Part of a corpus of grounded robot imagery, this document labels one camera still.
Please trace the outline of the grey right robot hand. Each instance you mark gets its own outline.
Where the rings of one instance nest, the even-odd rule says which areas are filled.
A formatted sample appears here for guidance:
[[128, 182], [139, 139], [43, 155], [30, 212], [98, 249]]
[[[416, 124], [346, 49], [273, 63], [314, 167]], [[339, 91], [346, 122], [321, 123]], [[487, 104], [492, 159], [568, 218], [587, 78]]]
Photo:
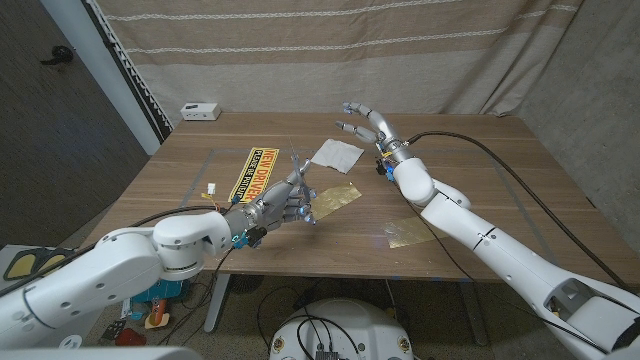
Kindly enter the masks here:
[[355, 135], [365, 143], [374, 143], [381, 153], [391, 153], [391, 157], [398, 163], [414, 156], [408, 146], [404, 144], [393, 125], [379, 112], [356, 102], [344, 102], [344, 111], [347, 114], [359, 114], [366, 118], [372, 130], [362, 126], [355, 126], [342, 121], [336, 121], [335, 125], [349, 134]]

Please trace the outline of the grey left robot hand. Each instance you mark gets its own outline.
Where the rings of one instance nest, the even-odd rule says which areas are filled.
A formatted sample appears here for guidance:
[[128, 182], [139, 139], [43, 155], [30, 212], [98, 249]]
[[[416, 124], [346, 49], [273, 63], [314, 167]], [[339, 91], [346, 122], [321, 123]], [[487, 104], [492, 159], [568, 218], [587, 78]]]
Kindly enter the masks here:
[[225, 219], [229, 224], [234, 248], [260, 245], [261, 239], [283, 223], [304, 220], [315, 225], [311, 199], [316, 197], [304, 180], [311, 167], [306, 162], [285, 180], [279, 181], [243, 207], [229, 210]]

